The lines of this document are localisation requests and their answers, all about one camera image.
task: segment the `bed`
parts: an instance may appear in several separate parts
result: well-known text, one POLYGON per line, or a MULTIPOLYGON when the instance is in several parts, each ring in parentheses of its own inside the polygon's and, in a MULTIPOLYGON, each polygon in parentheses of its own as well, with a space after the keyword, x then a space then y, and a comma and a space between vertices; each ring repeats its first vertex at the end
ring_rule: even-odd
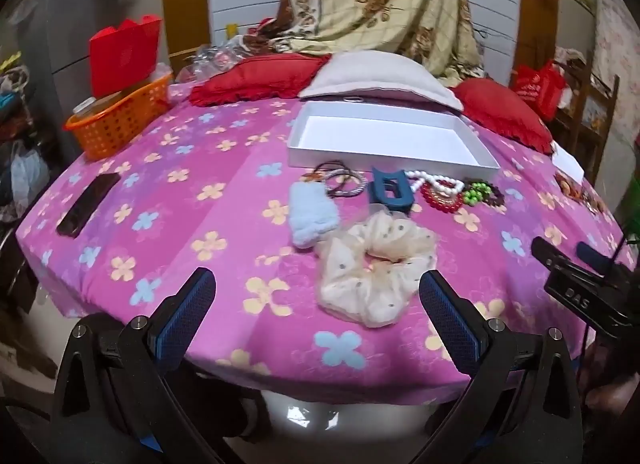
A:
MULTIPOLYGON (((196 267, 217 294, 188 351, 233 383, 303 400, 423 404, 455 397, 459 374, 414 297, 399 323, 367 329, 319 309, 316 258, 290 245, 286 140, 302 103, 267 99, 195 108, 181 103, 126 150, 79 158, 24 219, 18 241, 56 306, 70 317, 105 311, 127 322, 151 314, 196 267), (122 180, 77 239, 55 228, 98 173, 122 180)), ((565 198, 551 161, 468 123, 500 164, 501 208, 452 215, 416 198, 412 218, 439 236, 437 269, 486 318, 522 332, 558 327, 572 356, 584 324, 543 290, 548 274, 529 252, 542 236, 572 255, 578 241, 610 254, 621 237, 612 215, 565 198)), ((367 197, 338 199, 343 219, 367 197)), ((621 261, 631 266, 625 248, 621 261)))

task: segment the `screw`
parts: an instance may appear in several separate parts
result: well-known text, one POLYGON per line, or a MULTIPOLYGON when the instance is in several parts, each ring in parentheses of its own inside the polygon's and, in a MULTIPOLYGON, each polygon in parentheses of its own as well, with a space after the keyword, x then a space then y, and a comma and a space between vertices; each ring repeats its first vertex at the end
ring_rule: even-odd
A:
POLYGON ((81 338, 86 334, 86 327, 84 325, 77 325, 73 329, 72 334, 74 335, 74 338, 81 338))
POLYGON ((487 324, 489 325, 489 328, 494 332, 502 332, 505 327, 504 321, 497 318, 491 318, 489 321, 487 321, 487 324))
POLYGON ((140 330, 146 326, 147 321, 148 318, 146 316, 136 316, 131 320, 129 325, 131 325, 133 330, 140 330))
POLYGON ((551 336, 551 339, 555 339, 556 341, 562 339, 562 332, 560 332, 560 329, 557 329, 556 327, 551 327, 547 332, 549 333, 549 336, 551 336))

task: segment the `white container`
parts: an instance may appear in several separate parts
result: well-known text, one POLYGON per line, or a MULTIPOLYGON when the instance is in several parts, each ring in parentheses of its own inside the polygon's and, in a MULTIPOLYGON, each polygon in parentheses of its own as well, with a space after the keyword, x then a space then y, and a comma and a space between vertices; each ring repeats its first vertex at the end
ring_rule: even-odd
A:
POLYGON ((364 102, 306 103, 287 148, 289 165, 301 168, 341 160, 356 171, 420 170, 490 180, 500 167, 455 115, 364 102))

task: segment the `red plastic bag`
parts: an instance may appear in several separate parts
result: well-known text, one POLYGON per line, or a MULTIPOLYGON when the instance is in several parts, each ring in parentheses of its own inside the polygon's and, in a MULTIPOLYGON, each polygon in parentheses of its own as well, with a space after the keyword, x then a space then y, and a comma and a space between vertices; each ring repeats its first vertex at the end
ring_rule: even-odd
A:
POLYGON ((553 67, 553 61, 548 61, 539 72, 520 65, 513 91, 549 123, 556 116, 556 108, 565 86, 566 82, 553 67))
POLYGON ((143 81, 156 69, 162 19, 126 19, 116 30, 107 27, 89 40, 91 88, 101 98, 143 81))

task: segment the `light blue cloth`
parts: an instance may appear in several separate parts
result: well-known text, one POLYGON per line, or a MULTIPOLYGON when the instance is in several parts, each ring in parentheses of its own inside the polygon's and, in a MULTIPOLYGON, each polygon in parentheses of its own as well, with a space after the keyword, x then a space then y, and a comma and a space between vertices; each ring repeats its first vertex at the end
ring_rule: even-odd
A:
POLYGON ((340 225, 335 202, 322 182, 294 182, 289 190, 289 226, 293 245, 312 247, 321 235, 340 225))

